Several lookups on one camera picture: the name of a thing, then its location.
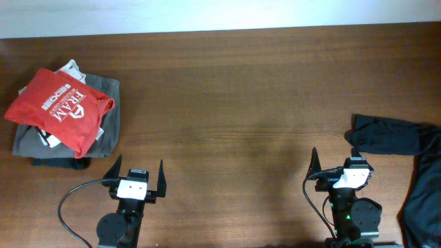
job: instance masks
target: cable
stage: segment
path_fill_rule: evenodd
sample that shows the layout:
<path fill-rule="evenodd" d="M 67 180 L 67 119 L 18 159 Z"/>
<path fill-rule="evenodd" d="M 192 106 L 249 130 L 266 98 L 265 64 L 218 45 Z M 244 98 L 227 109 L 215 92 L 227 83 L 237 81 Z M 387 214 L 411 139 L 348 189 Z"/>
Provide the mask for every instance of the cable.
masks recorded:
<path fill-rule="evenodd" d="M 311 178 L 312 176 L 317 176 L 319 174 L 323 174 L 325 172 L 328 172 L 328 170 L 324 170 L 321 172 L 317 172 L 315 174 L 309 175 L 308 177 L 306 177 L 303 181 L 303 185 L 302 185 L 302 189 L 303 189 L 303 194 L 305 195 L 306 200 L 308 201 L 308 203 L 311 205 L 311 207 L 314 209 L 314 211 L 318 214 L 318 216 L 322 219 L 322 221 L 324 222 L 324 224 L 328 227 L 329 231 L 331 232 L 332 238 L 334 240 L 336 240 L 336 236 L 334 235 L 334 232 L 332 231 L 331 226 L 328 224 L 328 222 L 325 220 L 325 218 L 323 218 L 322 214 L 317 210 L 316 206 L 314 206 L 314 204 L 311 202 L 311 200 L 308 197 L 308 194 L 306 193 L 306 182 L 309 180 L 309 178 Z"/>
<path fill-rule="evenodd" d="M 63 217 L 61 217 L 61 206 L 63 205 L 64 201 L 72 194 L 74 193 L 76 190 L 84 187 L 84 186 L 88 186 L 88 185 L 93 185 L 93 184 L 97 184 L 97 183 L 104 183 L 104 182 L 112 182 L 112 181 L 118 181 L 118 179 L 100 179 L 100 180 L 94 180 L 94 181 L 90 181 L 87 183 L 84 183 L 82 185 L 76 186 L 75 188 L 71 189 L 66 195 L 63 196 L 63 198 L 60 200 L 60 203 L 58 204 L 58 219 L 60 220 L 61 224 L 64 226 L 64 228 L 66 228 L 73 236 L 77 237 L 79 240 L 83 241 L 89 248 L 92 248 L 91 244 L 84 239 L 83 237 L 81 237 L 80 235 L 78 235 L 76 232 L 74 232 L 72 229 L 70 229 L 70 227 L 64 222 Z"/>
<path fill-rule="evenodd" d="M 326 196 L 325 201 L 323 201 L 322 213 L 323 213 L 323 217 L 325 217 L 326 221 L 327 221 L 329 224 L 331 224 L 332 226 L 334 226 L 334 224 L 331 223 L 331 222 L 328 220 L 328 218 L 326 218 L 326 214 L 325 214 L 325 205 L 326 205 L 326 202 L 328 201 L 328 199 L 329 199 L 329 196 Z"/>

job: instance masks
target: wooden table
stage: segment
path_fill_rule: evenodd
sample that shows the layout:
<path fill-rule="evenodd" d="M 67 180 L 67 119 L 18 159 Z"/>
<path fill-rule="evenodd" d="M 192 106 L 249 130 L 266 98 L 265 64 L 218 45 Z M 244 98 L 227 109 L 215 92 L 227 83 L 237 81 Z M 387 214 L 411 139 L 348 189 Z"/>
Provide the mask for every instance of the wooden table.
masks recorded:
<path fill-rule="evenodd" d="M 139 247 L 322 242 L 329 232 L 301 189 L 312 147 L 322 167 L 342 165 L 353 113 L 441 125 L 440 40 L 440 23 L 0 40 L 2 116 L 37 68 L 69 59 L 119 80 L 122 107 L 113 155 L 82 171 L 11 156 L 16 125 L 0 120 L 0 247 L 84 247 L 58 202 L 119 154 L 123 175 L 146 169 L 152 185 L 164 160 L 167 197 L 146 206 Z M 402 243 L 413 157 L 366 157 L 376 173 L 358 195 L 383 206 L 377 241 Z M 116 206 L 91 186 L 63 214 L 96 246 Z"/>

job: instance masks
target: folded clothes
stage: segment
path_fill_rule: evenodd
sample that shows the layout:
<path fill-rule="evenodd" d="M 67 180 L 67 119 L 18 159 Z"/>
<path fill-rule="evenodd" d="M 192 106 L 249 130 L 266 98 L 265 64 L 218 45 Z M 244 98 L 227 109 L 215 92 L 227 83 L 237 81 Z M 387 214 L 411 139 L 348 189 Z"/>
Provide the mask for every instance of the folded clothes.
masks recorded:
<path fill-rule="evenodd" d="M 359 152 L 419 156 L 401 220 L 404 238 L 408 247 L 440 247 L 441 128 L 357 114 L 345 138 Z"/>
<path fill-rule="evenodd" d="M 120 96 L 119 82 L 101 76 L 86 74 L 86 85 L 107 94 L 114 99 L 114 109 L 109 111 L 101 121 L 104 133 L 101 138 L 94 141 L 85 157 L 104 157 L 112 153 L 119 139 L 120 127 Z M 74 150 L 63 143 L 50 148 L 44 145 L 39 137 L 36 127 L 19 125 L 15 135 L 12 154 L 32 158 L 73 158 Z"/>
<path fill-rule="evenodd" d="M 75 60 L 71 59 L 67 64 L 65 64 L 62 68 L 58 69 L 55 73 L 59 72 L 65 72 L 72 76 L 73 78 L 77 79 L 78 81 L 85 84 L 85 74 L 81 73 L 79 70 L 79 67 L 76 65 Z M 25 86 L 23 89 L 19 90 L 19 95 L 23 93 L 26 90 L 27 86 Z M 49 145 L 50 147 L 56 147 L 61 143 L 61 141 L 55 136 L 52 135 L 45 130 L 41 130 L 37 128 L 37 131 L 39 131 L 41 142 L 45 145 Z M 98 137 L 104 132 L 104 130 L 100 129 Z"/>
<path fill-rule="evenodd" d="M 75 158 L 82 158 L 95 141 L 101 119 L 113 107 L 114 99 L 69 74 L 40 69 L 5 118 L 46 130 L 73 149 Z"/>

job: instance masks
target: white wall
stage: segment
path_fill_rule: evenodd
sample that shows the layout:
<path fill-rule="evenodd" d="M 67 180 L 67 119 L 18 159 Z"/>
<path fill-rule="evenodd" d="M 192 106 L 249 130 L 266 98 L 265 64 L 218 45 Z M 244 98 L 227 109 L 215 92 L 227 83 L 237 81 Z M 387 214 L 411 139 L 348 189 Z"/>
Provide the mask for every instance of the white wall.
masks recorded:
<path fill-rule="evenodd" d="M 11 0 L 0 38 L 441 20 L 441 0 Z"/>

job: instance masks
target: black garment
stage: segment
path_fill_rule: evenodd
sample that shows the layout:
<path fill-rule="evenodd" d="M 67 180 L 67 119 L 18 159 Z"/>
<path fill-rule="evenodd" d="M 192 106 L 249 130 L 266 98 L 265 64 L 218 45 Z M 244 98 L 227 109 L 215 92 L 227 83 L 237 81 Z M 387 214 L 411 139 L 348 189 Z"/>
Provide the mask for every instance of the black garment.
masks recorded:
<path fill-rule="evenodd" d="M 404 238 L 408 247 L 441 246 L 441 128 L 357 114 L 345 138 L 359 152 L 419 155 L 403 211 Z"/>
<path fill-rule="evenodd" d="M 90 165 L 90 158 L 37 158 L 31 165 L 47 165 L 70 169 L 85 169 Z"/>

